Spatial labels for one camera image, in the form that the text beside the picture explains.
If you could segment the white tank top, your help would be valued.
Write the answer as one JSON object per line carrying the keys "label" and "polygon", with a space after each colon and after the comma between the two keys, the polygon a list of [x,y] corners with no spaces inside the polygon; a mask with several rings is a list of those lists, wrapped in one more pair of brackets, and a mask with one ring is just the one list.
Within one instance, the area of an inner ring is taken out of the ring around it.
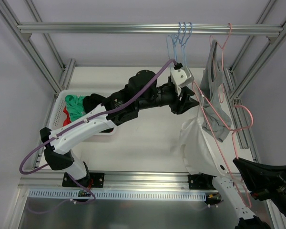
{"label": "white tank top", "polygon": [[221,168],[207,138],[203,134],[202,109],[184,122],[179,135],[179,149],[188,173],[206,174],[214,177],[231,177],[226,167]]}

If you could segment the blue hanger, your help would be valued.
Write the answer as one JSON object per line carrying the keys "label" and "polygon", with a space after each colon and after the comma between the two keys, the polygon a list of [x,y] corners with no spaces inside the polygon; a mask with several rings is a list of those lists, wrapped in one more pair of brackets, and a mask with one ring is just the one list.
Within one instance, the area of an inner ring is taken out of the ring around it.
{"label": "blue hanger", "polygon": [[192,22],[188,22],[188,23],[184,22],[183,34],[182,34],[181,39],[179,40],[179,44],[180,44],[180,48],[182,52],[182,61],[183,61],[184,66],[187,66],[186,46],[187,46],[189,38],[191,37],[193,33],[193,28],[194,27],[193,27]]}
{"label": "blue hanger", "polygon": [[[183,34],[183,29],[184,29],[184,23],[181,23],[182,29],[181,29],[181,35],[180,38],[182,37]],[[181,48],[180,48],[180,44],[177,44],[177,54],[181,53],[181,57],[182,57],[182,52],[181,52]]]}
{"label": "blue hanger", "polygon": [[174,58],[176,61],[178,60],[178,54],[177,54],[177,44],[181,44],[181,23],[178,23],[179,28],[176,34],[170,34],[166,37],[166,46],[167,46],[167,52],[168,52],[168,58],[172,59]]}

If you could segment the black tank top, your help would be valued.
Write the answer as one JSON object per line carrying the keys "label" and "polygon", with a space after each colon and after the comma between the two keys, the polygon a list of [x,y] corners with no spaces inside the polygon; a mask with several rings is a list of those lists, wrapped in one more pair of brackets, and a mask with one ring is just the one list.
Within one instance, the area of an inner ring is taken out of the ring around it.
{"label": "black tank top", "polygon": [[84,99],[82,101],[84,111],[86,113],[92,111],[99,104],[101,104],[104,99],[105,99],[105,97],[102,95],[99,95],[99,94],[91,94],[89,96],[84,97]]}

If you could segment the green tank top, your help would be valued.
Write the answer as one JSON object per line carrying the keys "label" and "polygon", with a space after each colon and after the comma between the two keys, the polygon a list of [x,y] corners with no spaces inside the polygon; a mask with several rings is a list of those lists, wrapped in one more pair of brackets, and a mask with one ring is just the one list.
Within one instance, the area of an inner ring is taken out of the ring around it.
{"label": "green tank top", "polygon": [[66,111],[69,114],[69,118],[71,122],[76,121],[77,119],[86,115],[83,106],[84,96],[77,96],[69,94],[65,97],[65,106]]}

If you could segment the red tank top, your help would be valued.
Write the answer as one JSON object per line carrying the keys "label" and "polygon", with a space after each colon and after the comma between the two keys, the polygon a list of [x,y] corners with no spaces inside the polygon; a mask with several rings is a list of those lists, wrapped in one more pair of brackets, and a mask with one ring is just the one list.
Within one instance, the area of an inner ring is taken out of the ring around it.
{"label": "red tank top", "polygon": [[71,123],[70,116],[69,116],[69,113],[68,113],[66,107],[64,107],[63,113],[65,114],[66,117],[65,117],[65,119],[64,119],[64,121],[63,121],[62,126],[66,126],[66,125],[68,125],[68,124]]}

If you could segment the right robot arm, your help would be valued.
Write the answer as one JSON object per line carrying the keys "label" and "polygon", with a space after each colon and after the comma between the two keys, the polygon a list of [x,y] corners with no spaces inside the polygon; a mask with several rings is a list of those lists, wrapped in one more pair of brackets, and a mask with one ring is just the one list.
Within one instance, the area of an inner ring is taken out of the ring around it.
{"label": "right robot arm", "polygon": [[[259,201],[271,200],[286,217],[286,165],[264,165],[243,158],[235,158],[233,163],[239,170],[250,196]],[[203,179],[208,189],[215,188],[219,192],[227,213],[234,220],[233,229],[270,228],[244,204],[236,185],[229,179],[219,177],[216,173],[209,173]]]}

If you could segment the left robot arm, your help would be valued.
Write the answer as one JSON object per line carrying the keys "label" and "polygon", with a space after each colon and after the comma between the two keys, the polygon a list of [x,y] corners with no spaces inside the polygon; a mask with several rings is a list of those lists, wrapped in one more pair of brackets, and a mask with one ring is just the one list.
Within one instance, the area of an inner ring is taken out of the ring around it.
{"label": "left robot arm", "polygon": [[193,91],[188,88],[193,81],[194,76],[187,67],[175,67],[168,82],[161,86],[157,86],[154,72],[141,70],[123,89],[107,98],[91,94],[84,102],[83,117],[62,129],[40,130],[48,166],[54,171],[64,171],[70,186],[90,187],[88,167],[73,154],[72,148],[93,135],[137,118],[140,110],[169,106],[173,114],[180,115],[198,106],[199,102],[192,98]]}

